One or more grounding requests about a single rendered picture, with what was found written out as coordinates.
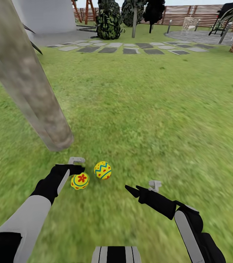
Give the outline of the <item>robot trunk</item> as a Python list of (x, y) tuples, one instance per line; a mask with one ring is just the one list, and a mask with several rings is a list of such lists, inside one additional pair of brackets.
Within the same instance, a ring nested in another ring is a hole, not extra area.
[(137, 247), (96, 247), (91, 263), (141, 263)]

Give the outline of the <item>easter egg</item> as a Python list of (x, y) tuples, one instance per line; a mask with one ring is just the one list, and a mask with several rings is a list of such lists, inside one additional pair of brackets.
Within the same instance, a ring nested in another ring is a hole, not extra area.
[(111, 176), (111, 167), (106, 161), (101, 161), (94, 168), (95, 175), (100, 179), (108, 179)]
[(74, 175), (71, 179), (71, 187), (75, 190), (84, 189), (89, 183), (89, 176), (82, 172), (80, 175)]

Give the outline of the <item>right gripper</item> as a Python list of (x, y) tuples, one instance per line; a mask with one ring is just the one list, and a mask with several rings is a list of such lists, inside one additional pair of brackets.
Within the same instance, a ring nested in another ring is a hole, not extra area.
[(132, 188), (128, 185), (125, 185), (125, 188), (135, 197), (138, 198), (138, 202), (147, 204), (152, 207), (154, 210), (160, 213), (160, 208), (165, 196), (160, 195), (158, 192), (150, 191), (146, 188), (136, 185), (136, 188)]

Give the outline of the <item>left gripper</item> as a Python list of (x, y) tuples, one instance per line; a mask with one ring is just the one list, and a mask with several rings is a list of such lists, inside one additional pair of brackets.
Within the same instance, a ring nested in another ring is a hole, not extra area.
[(85, 168), (82, 167), (81, 165), (72, 165), (72, 164), (70, 164), (70, 167), (72, 168), (72, 174), (71, 175), (74, 175), (74, 174), (75, 175), (80, 175), (85, 170)]

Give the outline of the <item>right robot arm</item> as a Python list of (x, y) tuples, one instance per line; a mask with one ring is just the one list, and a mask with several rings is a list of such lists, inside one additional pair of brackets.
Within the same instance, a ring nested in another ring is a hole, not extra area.
[[(160, 195), (161, 181), (149, 181), (149, 189), (136, 185), (125, 188), (135, 197), (138, 202), (147, 204), (154, 210), (165, 215), (168, 219), (175, 219), (179, 232), (187, 248), (192, 263), (226, 263), (221, 250), (216, 246), (209, 233), (202, 233), (203, 220), (199, 211), (179, 201), (171, 201)], [(180, 207), (176, 210), (176, 205)]]

